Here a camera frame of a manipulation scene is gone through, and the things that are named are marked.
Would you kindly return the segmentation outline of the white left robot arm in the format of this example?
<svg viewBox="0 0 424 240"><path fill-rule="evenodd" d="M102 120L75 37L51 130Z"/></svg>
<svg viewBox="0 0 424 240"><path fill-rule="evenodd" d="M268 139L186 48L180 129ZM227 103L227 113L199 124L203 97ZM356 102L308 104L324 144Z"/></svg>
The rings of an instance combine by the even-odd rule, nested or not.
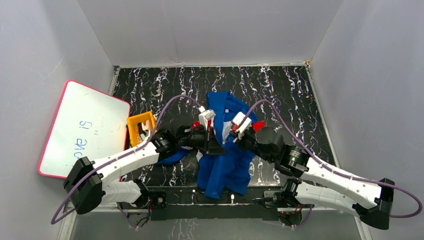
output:
<svg viewBox="0 0 424 240"><path fill-rule="evenodd" d="M120 153L95 160L79 158L65 179L64 189L79 215L91 212L100 204L114 202L144 208L149 200L156 203L159 194L151 193L139 179L118 181L118 178L145 166L163 164L182 147L203 155L226 153L211 126L183 125L176 132L161 128L150 140Z"/></svg>

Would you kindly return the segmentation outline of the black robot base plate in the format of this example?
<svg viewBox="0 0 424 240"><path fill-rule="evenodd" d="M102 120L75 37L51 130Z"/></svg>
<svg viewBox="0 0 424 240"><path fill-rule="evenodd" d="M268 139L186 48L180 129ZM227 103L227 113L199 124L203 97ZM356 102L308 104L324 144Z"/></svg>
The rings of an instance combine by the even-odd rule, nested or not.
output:
<svg viewBox="0 0 424 240"><path fill-rule="evenodd" d="M244 195L225 189L219 199L205 196L193 187L150 187L150 196L140 207L119 202L130 223L178 219L259 219L277 221L289 227L303 225L314 205L298 203L282 187L248 187Z"/></svg>

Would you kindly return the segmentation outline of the blue red white jacket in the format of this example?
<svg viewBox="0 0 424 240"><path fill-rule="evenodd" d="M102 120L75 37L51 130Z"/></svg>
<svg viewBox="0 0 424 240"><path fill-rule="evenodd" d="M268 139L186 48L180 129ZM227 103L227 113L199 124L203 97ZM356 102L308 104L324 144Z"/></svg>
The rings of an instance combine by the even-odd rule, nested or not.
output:
<svg viewBox="0 0 424 240"><path fill-rule="evenodd" d="M254 154L243 151L230 136L232 119L239 113L246 114L250 106L234 97L228 91L208 92L207 109L215 112L213 127L215 135L225 154L209 155L197 153L199 170L197 186L204 190L204 195L212 199L220 199L224 188L240 195L247 191L251 180L250 163Z"/></svg>

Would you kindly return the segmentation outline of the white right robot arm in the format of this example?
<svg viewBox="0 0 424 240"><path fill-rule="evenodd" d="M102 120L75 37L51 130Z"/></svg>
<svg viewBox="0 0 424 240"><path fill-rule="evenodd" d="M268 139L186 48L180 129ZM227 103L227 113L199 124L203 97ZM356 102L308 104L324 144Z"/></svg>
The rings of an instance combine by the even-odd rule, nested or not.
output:
<svg viewBox="0 0 424 240"><path fill-rule="evenodd" d="M280 193L265 193L269 207L318 205L358 217L363 223L379 230L388 230L394 191L385 186L392 181L384 178L378 183L347 178L336 174L334 165L316 162L304 149L286 144L281 134L271 127L233 128L234 142L288 176Z"/></svg>

